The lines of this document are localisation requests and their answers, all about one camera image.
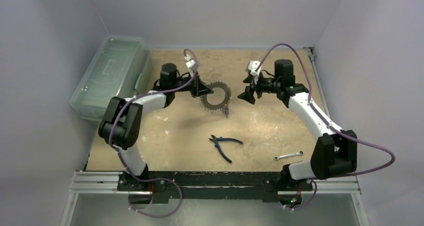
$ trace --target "cable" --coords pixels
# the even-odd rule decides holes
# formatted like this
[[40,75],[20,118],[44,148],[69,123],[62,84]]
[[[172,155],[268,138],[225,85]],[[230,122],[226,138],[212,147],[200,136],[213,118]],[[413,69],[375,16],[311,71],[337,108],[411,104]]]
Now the cable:
[[[195,60],[195,62],[196,63],[198,63],[198,61],[197,61],[197,58],[196,58],[196,55],[190,50],[190,49],[185,49],[184,50],[184,56],[187,56],[187,54],[186,54],[186,52],[187,51],[189,51],[190,53],[191,53],[191,55],[192,55],[192,57],[193,57],[193,59]],[[119,119],[121,118],[121,116],[122,116],[122,114],[124,113],[124,111],[125,111],[125,109],[127,109],[128,108],[128,106],[131,104],[131,103],[133,103],[134,101],[136,101],[136,100],[138,100],[138,99],[140,99],[140,98],[142,98],[142,97],[145,97],[145,96],[148,96],[148,95],[157,95],[157,94],[165,94],[165,93],[170,93],[170,92],[174,92],[174,91],[178,91],[178,90],[181,90],[181,89],[183,89],[184,87],[186,87],[186,86],[188,86],[194,79],[195,79],[195,77],[196,77],[196,74],[197,74],[197,70],[195,70],[194,72],[193,72],[193,76],[190,78],[190,80],[188,80],[188,82],[187,83],[185,83],[184,85],[182,85],[182,86],[180,86],[180,87],[177,87],[177,88],[175,88],[175,89],[171,89],[171,90],[163,90],[163,91],[156,91],[156,92],[151,92],[151,93],[145,93],[145,94],[141,94],[141,95],[138,95],[138,96],[136,96],[135,98],[133,98],[133,99],[131,99],[131,100],[129,100],[123,107],[122,107],[122,109],[119,111],[119,113],[118,113],[118,115],[116,116],[116,119],[115,119],[115,121],[114,121],[114,123],[113,123],[113,126],[112,126],[112,128],[111,128],[111,130],[110,130],[110,134],[109,134],[109,145],[116,151],[116,153],[118,154],[118,157],[119,157],[119,159],[120,159],[120,161],[121,161],[121,163],[122,163],[122,165],[124,166],[124,168],[128,171],[128,173],[136,180],[136,181],[139,181],[139,182],[142,182],[142,183],[149,183],[149,182],[153,182],[153,181],[159,181],[159,180],[163,180],[163,181],[168,181],[168,182],[170,182],[170,183],[172,183],[173,185],[175,185],[175,187],[177,188],[177,190],[178,190],[178,193],[179,193],[179,202],[178,202],[178,205],[176,206],[176,208],[174,209],[174,210],[172,210],[171,212],[169,212],[169,213],[167,213],[167,214],[163,214],[163,215],[152,215],[152,214],[149,214],[149,213],[145,213],[145,212],[142,212],[142,211],[139,211],[139,210],[137,210],[137,209],[135,209],[131,204],[130,204],[130,209],[132,209],[132,210],[134,210],[135,212],[137,212],[137,213],[140,213],[140,214],[142,214],[142,215],[146,215],[146,216],[149,216],[149,217],[152,217],[152,218],[164,218],[164,217],[168,217],[168,216],[170,216],[170,215],[172,215],[173,213],[175,213],[179,208],[180,208],[180,206],[181,206],[181,204],[183,203],[183,193],[181,192],[181,188],[174,182],[174,181],[172,181],[172,180],[170,180],[170,179],[167,179],[167,178],[154,178],[154,179],[150,179],[150,180],[142,180],[142,179],[139,179],[139,178],[137,178],[137,176],[131,171],[131,169],[128,167],[128,165],[126,164],[126,162],[125,162],[125,160],[123,159],[123,157],[122,157],[122,154],[121,154],[121,151],[119,150],[119,148],[118,148],[118,146],[115,146],[115,145],[113,145],[113,141],[112,141],[112,138],[113,138],[113,135],[114,135],[114,131],[115,131],[115,128],[116,128],[116,126],[117,126],[117,124],[118,124],[118,122],[119,122]]]
[[273,75],[273,74],[269,73],[267,70],[261,70],[261,72],[262,72],[262,71],[265,71],[265,73],[266,73],[266,74],[268,74],[269,76],[275,77],[275,75]]
[[297,194],[296,196],[300,195],[300,197],[302,197],[302,184],[299,184],[299,188],[297,190]]
[[190,72],[186,72],[186,73],[182,74],[181,77],[188,75],[188,74],[190,74]]
[[309,200],[308,200],[308,201],[306,201],[306,203],[301,204],[299,207],[297,207],[297,208],[292,208],[292,209],[290,209],[290,210],[292,210],[292,211],[296,211],[296,210],[303,209],[303,208],[304,208],[304,207],[306,207],[309,203],[311,203],[311,202],[312,202],[312,200],[314,200],[315,195],[317,195],[317,183],[316,183],[314,180],[310,180],[310,181],[313,183],[313,193],[312,193],[312,196],[309,198]]
[[[256,69],[256,72],[260,69],[260,67],[262,66],[262,64],[263,64],[263,62],[265,61],[265,59],[268,57],[268,55],[270,54],[270,52],[274,49],[274,48],[276,48],[277,46],[281,46],[281,45],[283,45],[283,46],[287,46],[288,48],[290,48],[293,52],[294,52],[294,54],[296,55],[296,57],[297,57],[297,59],[299,60],[299,62],[300,62],[300,65],[301,65],[301,67],[302,67],[302,70],[303,70],[303,72],[304,72],[304,74],[305,74],[305,77],[306,77],[306,81],[307,81],[307,85],[308,85],[308,88],[309,88],[309,94],[308,94],[308,102],[311,102],[311,99],[312,99],[312,84],[311,84],[311,82],[310,82],[310,79],[309,79],[309,77],[308,77],[308,73],[307,73],[307,71],[306,71],[306,68],[305,68],[305,66],[304,66],[304,63],[302,62],[302,59],[301,59],[301,57],[299,56],[299,54],[297,53],[297,51],[292,47],[292,46],[290,46],[289,44],[286,44],[286,43],[278,43],[278,44],[275,44],[274,46],[272,46],[269,50],[268,50],[268,52],[265,54],[265,56],[263,57],[263,59],[260,61],[260,64],[259,64],[259,66],[258,66],[258,68]],[[384,168],[386,168],[386,167],[388,167],[388,166],[390,166],[391,164],[393,164],[393,162],[395,162],[395,160],[396,160],[396,156],[395,156],[395,154],[391,151],[391,150],[389,150],[389,149],[386,149],[386,148],[384,148],[384,147],[382,147],[382,146],[379,146],[379,145],[377,145],[377,144],[373,144],[373,143],[370,143],[370,142],[367,142],[367,141],[364,141],[364,140],[360,140],[360,139],[356,139],[356,138],[353,138],[353,137],[351,137],[351,136],[349,136],[349,135],[346,135],[346,134],[344,134],[344,133],[342,133],[342,132],[340,132],[340,131],[338,131],[338,130],[336,130],[333,126],[331,126],[331,123],[330,122],[328,122],[326,119],[325,119],[325,117],[315,108],[315,106],[313,105],[313,104],[309,104],[309,106],[312,108],[312,110],[316,113],[316,115],[318,115],[321,119],[322,119],[322,121],[324,121],[324,123],[327,125],[327,127],[329,128],[329,129],[331,129],[331,130],[333,130],[334,132],[336,132],[337,134],[339,134],[340,136],[342,136],[342,137],[344,137],[344,138],[346,138],[346,139],[348,139],[348,140],[352,140],[352,141],[354,141],[354,142],[357,142],[357,143],[360,143],[360,144],[363,144],[363,145],[366,145],[366,146],[369,146],[369,147],[372,147],[372,148],[375,148],[375,149],[378,149],[378,150],[382,150],[382,151],[384,151],[384,152],[386,152],[386,153],[388,153],[390,156],[391,156],[391,159],[390,159],[390,161],[389,162],[387,162],[387,163],[385,163],[385,164],[383,164],[383,165],[380,165],[380,166],[378,166],[378,167],[375,167],[375,168],[372,168],[372,169],[369,169],[369,170],[364,170],[364,171],[360,171],[360,172],[355,172],[355,173],[351,173],[351,174],[346,174],[346,175],[342,175],[342,176],[338,176],[338,177],[345,177],[345,176],[356,176],[356,175],[363,175],[363,174],[367,174],[367,173],[371,173],[371,172],[375,172],[375,171],[377,171],[377,170],[381,170],[381,169],[384,169]]]

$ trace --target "container lid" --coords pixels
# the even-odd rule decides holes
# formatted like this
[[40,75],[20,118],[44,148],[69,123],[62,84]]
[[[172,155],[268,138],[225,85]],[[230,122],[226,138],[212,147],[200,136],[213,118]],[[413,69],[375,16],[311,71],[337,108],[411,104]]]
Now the container lid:
[[74,108],[77,105],[106,108],[110,99],[119,94],[130,65],[142,47],[142,39],[107,37],[71,100]]

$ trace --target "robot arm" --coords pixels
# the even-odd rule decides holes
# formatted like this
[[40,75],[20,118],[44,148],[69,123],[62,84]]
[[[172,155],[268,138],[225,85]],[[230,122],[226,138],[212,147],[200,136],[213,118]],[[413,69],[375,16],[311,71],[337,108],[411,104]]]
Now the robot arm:
[[296,113],[311,132],[316,141],[315,149],[309,161],[284,165],[281,171],[281,184],[292,186],[304,179],[327,179],[354,172],[357,167],[357,144],[339,136],[311,109],[310,104],[324,115],[336,130],[356,138],[352,130],[344,131],[325,116],[322,110],[311,100],[309,92],[302,84],[295,83],[293,63],[282,59],[274,63],[275,75],[265,78],[259,67],[259,61],[251,61],[246,68],[249,73],[243,81],[249,83],[245,92],[238,96],[251,104],[255,103],[254,93],[261,98],[262,93],[274,93],[284,105]]
[[[160,78],[154,83],[153,90],[149,91],[151,95],[131,102],[121,115],[114,129],[112,136],[114,147],[120,151],[120,156],[127,164],[130,171],[140,179],[149,178],[149,169],[142,159],[136,145],[142,117],[154,110],[166,108],[172,103],[175,98],[175,91],[168,92],[168,90],[180,88],[180,90],[178,90],[179,92],[190,91],[192,97],[213,93],[213,91],[200,80],[198,73],[196,73],[195,79],[191,84],[181,88],[191,79],[194,74],[194,67],[196,67],[196,63],[192,59],[187,59],[186,65],[188,67],[188,73],[183,75],[180,75],[174,64],[167,63],[163,65]],[[118,117],[118,113],[121,111],[122,107],[131,100],[133,100],[133,98],[122,99],[119,97],[113,97],[110,100],[98,129],[98,135],[102,137],[107,144],[109,143],[109,135]]]

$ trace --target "metal gear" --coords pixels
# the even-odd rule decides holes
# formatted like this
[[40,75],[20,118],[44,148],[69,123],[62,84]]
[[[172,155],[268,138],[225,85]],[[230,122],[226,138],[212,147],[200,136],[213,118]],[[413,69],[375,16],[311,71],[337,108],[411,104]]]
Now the metal gear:
[[225,83],[223,83],[222,81],[216,81],[216,82],[212,82],[212,83],[210,83],[209,85],[207,85],[210,89],[214,89],[214,88],[220,88],[220,89],[222,89],[222,90],[224,90],[224,93],[225,93],[225,97],[224,97],[224,100],[221,102],[221,103],[219,103],[219,104],[217,104],[217,105],[212,105],[212,104],[210,104],[209,102],[208,102],[208,98],[207,98],[207,96],[208,95],[202,95],[201,97],[200,97],[200,104],[206,109],[206,110],[209,110],[209,111],[217,111],[217,110],[222,110],[223,109],[223,107],[225,106],[225,105],[229,105],[230,104],[230,99],[231,99],[231,89],[230,89],[230,87],[227,85],[227,84],[225,84]]

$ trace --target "wire cutters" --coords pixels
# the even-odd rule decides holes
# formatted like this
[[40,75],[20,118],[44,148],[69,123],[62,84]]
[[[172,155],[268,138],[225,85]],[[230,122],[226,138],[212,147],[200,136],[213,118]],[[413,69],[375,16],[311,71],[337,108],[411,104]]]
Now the wire cutters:
[[215,147],[218,149],[218,151],[219,151],[219,153],[222,155],[222,157],[226,160],[226,161],[228,161],[229,163],[232,163],[232,160],[230,160],[225,154],[224,154],[224,152],[223,152],[223,150],[221,149],[221,146],[218,144],[218,142],[219,141],[233,141],[233,142],[236,142],[236,143],[239,143],[239,144],[243,144],[243,142],[242,141],[240,141],[240,140],[236,140],[236,139],[233,139],[233,138],[223,138],[223,137],[219,137],[219,138],[217,138],[217,137],[215,137],[215,135],[210,135],[210,136],[212,136],[212,139],[209,139],[210,141],[212,141],[212,142],[214,142],[215,143]]

